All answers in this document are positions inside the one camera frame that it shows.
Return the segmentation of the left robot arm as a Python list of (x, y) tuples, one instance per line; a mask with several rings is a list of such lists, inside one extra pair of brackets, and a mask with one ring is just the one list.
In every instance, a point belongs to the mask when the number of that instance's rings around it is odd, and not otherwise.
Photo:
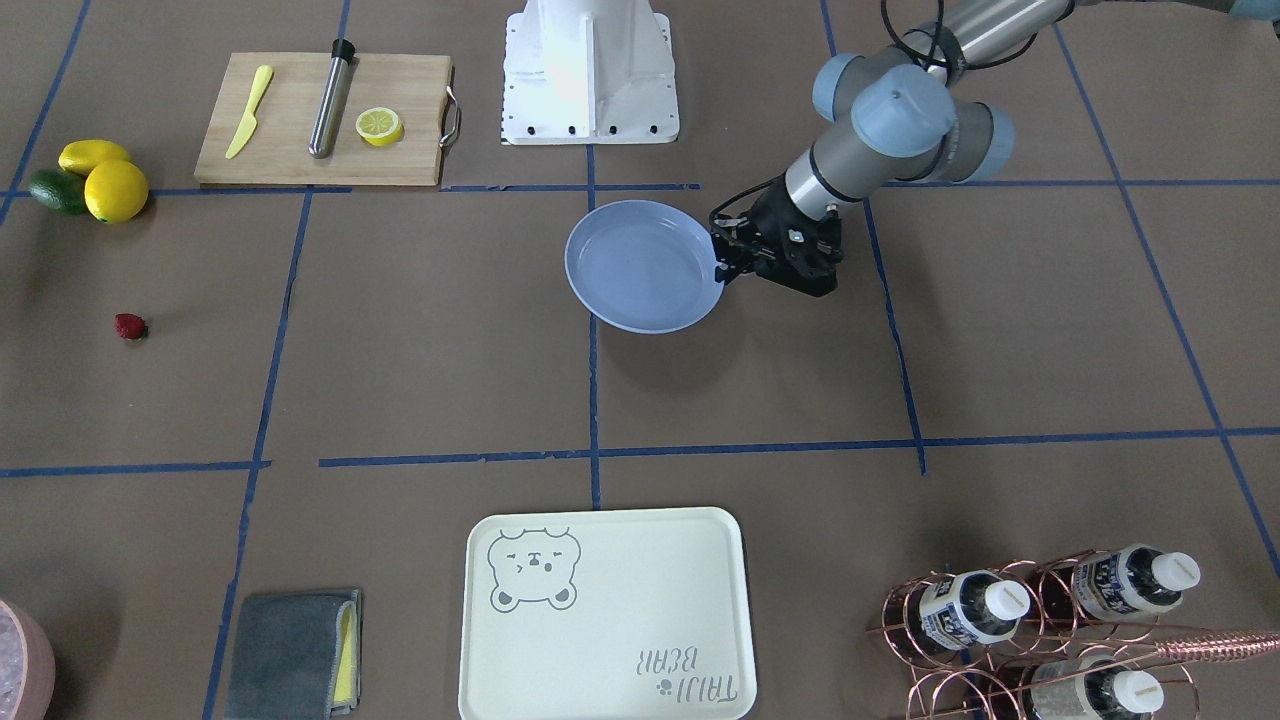
[(955, 99), (965, 76), (1024, 54), (1075, 1), (960, 1), (905, 32), (881, 19), (891, 42), (865, 56), (842, 53), (819, 70), (812, 102), (826, 132), (783, 173), (751, 187), (753, 205), (709, 218), (712, 278), (756, 275), (813, 297), (836, 290), (844, 219), (892, 182), (965, 184), (1000, 173), (1016, 131), (987, 102)]

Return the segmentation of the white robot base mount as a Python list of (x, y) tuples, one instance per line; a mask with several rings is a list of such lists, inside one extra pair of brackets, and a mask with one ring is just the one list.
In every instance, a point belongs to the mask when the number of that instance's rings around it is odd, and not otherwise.
[(672, 28), (649, 1), (527, 1), (504, 41), (502, 143), (678, 138)]

